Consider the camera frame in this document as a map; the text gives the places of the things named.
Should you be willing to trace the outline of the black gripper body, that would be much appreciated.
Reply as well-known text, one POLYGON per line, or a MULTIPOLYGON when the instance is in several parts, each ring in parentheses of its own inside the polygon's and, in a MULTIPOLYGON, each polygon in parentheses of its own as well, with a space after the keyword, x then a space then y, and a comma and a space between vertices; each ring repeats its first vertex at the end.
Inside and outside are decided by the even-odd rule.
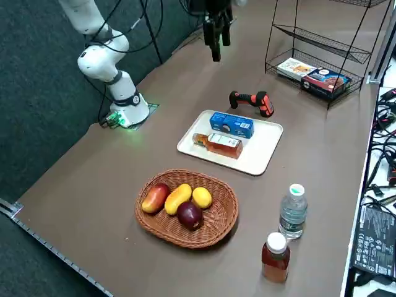
POLYGON ((203 0, 205 21, 217 20, 224 17, 227 21, 233 20, 231 0, 203 0))

